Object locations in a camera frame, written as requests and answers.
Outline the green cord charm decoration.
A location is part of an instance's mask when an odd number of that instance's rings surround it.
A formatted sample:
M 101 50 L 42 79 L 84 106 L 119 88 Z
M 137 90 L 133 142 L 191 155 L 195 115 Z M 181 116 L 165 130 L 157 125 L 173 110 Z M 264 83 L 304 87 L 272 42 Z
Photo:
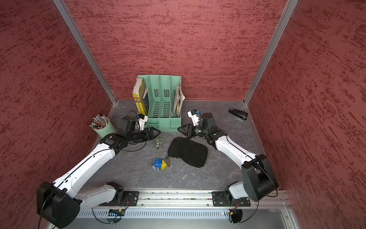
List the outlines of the green cord charm decoration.
M 155 144 L 156 144 L 157 149 L 160 149 L 162 147 L 163 142 L 164 142 L 163 139 L 160 139 L 160 138 L 155 139 Z

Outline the black fabric bag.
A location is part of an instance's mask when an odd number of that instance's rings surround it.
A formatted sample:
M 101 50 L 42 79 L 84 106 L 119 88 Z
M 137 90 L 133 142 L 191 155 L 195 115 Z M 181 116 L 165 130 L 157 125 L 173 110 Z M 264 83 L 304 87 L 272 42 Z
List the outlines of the black fabric bag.
M 196 168 L 202 168 L 207 160 L 208 148 L 192 141 L 189 137 L 175 138 L 168 149 L 168 157 L 180 158 L 185 163 Z

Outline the blue yellow figure keychain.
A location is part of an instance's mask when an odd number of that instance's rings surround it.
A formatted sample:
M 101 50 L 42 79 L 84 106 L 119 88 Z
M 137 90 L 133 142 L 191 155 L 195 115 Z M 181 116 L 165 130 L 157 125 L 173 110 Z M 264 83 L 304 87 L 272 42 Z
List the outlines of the blue yellow figure keychain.
M 167 163 L 165 162 L 165 160 L 163 159 L 156 159 L 153 164 L 152 164 L 152 168 L 154 171 L 159 171 L 159 170 L 165 170 L 165 168 L 167 167 Z

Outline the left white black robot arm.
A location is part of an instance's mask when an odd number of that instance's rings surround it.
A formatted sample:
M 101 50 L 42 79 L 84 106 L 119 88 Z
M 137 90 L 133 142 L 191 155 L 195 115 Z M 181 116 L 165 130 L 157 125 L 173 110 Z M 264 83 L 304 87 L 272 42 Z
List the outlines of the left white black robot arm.
M 129 145 L 156 139 L 161 131 L 145 127 L 148 117 L 123 117 L 123 127 L 105 135 L 100 143 L 75 167 L 56 179 L 44 182 L 37 189 L 37 214 L 55 227 L 62 229 L 71 224 L 81 211 L 102 204 L 128 204 L 123 186 L 108 182 L 100 188 L 80 193 L 84 184 L 108 161 Z

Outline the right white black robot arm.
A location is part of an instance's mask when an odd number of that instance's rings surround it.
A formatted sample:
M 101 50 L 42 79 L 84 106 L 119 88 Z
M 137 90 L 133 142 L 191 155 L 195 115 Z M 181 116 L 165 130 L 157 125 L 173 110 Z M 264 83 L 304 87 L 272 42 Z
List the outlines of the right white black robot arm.
M 188 112 L 192 123 L 178 128 L 187 137 L 202 137 L 209 145 L 228 156 L 242 171 L 242 181 L 229 185 L 226 194 L 232 200 L 250 198 L 259 202 L 278 191 L 278 182 L 266 155 L 256 155 L 235 143 L 228 133 L 217 127 L 211 113 Z

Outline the dark book beside yellow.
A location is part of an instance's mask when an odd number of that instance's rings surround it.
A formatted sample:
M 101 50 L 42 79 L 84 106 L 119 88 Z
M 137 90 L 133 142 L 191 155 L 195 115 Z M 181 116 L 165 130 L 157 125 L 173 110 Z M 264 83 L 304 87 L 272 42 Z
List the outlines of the dark book beside yellow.
M 148 95 L 148 89 L 147 88 L 145 89 L 143 100 L 144 100 L 144 104 L 145 104 L 145 107 L 146 107 L 146 115 L 148 115 L 148 112 L 149 112 L 149 95 Z

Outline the leaning paper booklets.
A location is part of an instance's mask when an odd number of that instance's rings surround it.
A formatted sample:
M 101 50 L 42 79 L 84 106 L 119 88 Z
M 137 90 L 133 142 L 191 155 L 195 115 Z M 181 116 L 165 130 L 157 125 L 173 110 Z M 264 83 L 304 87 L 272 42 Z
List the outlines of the leaning paper booklets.
M 185 96 L 182 92 L 182 85 L 179 83 L 175 90 L 175 96 L 173 100 L 173 115 L 176 117 L 181 116 L 183 101 L 185 100 Z

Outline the green plastic file organizer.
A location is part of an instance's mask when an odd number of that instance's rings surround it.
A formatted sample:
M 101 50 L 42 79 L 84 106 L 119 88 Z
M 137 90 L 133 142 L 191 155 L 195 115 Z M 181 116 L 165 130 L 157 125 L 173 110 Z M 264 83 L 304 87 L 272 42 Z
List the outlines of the green plastic file organizer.
M 176 87 L 182 82 L 175 75 L 138 75 L 144 80 L 149 99 L 146 125 L 161 132 L 176 132 L 181 126 L 181 117 L 173 111 Z

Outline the green pencil cup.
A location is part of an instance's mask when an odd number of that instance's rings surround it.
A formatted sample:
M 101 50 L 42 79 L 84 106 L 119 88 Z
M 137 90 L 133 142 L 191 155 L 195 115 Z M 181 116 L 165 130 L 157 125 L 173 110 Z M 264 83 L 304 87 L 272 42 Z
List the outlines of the green pencil cup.
M 116 128 L 109 120 L 107 125 L 104 127 L 98 127 L 96 123 L 92 123 L 90 127 L 98 134 L 100 138 L 104 138 L 108 134 L 113 134 L 116 132 Z

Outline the colored pencils bundle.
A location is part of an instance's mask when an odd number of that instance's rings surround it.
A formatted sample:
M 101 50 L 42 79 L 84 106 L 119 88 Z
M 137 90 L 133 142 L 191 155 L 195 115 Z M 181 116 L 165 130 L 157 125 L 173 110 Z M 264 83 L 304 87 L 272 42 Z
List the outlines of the colored pencils bundle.
M 109 124 L 109 118 L 105 115 L 100 116 L 99 114 L 92 118 L 91 128 L 101 130 Z

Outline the black stapler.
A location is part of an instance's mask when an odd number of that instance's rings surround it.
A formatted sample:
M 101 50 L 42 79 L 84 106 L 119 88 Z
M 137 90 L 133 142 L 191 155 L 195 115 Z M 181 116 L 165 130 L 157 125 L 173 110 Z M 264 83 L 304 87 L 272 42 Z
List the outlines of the black stapler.
M 245 112 L 245 111 L 242 111 L 242 110 L 237 110 L 237 109 L 234 109 L 234 108 L 230 108 L 228 110 L 228 112 L 238 118 L 240 118 L 241 120 L 247 120 L 247 117 L 248 117 L 248 113 Z

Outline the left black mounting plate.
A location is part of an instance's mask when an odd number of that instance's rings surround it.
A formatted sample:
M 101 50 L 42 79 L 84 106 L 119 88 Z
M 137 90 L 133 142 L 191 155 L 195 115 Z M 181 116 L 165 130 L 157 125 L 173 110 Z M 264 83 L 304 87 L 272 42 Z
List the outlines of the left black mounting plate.
M 100 204 L 101 207 L 136 207 L 139 191 L 121 191 L 117 192 L 109 202 Z

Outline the black mounting plate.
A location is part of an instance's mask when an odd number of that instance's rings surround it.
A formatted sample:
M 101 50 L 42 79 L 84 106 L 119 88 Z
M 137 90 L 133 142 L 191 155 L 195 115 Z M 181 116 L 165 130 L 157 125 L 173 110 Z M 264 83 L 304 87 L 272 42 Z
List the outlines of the black mounting plate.
M 100 204 L 101 207 L 136 207 L 139 191 L 121 191 L 117 192 L 109 202 Z
M 228 191 L 213 191 L 212 200 L 214 207 L 250 207 L 249 198 L 234 198 Z

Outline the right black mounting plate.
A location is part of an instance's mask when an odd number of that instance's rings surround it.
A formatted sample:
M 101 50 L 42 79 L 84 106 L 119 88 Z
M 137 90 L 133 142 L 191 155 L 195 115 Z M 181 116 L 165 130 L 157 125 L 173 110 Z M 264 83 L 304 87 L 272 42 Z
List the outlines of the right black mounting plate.
M 214 207 L 250 207 L 249 198 L 234 198 L 228 191 L 213 191 L 212 200 Z

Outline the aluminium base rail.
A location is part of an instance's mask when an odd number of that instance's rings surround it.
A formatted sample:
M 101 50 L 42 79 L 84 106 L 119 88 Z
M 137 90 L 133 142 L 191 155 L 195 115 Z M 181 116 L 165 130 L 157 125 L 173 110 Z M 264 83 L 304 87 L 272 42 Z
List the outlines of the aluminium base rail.
M 234 213 L 250 216 L 254 210 L 279 212 L 289 220 L 294 212 L 285 191 L 274 192 L 275 197 L 265 197 L 259 202 L 250 198 L 250 207 L 214 207 L 213 191 L 193 189 L 127 189 L 139 191 L 136 207 L 101 207 L 82 210 L 79 217 L 107 219 L 229 219 Z

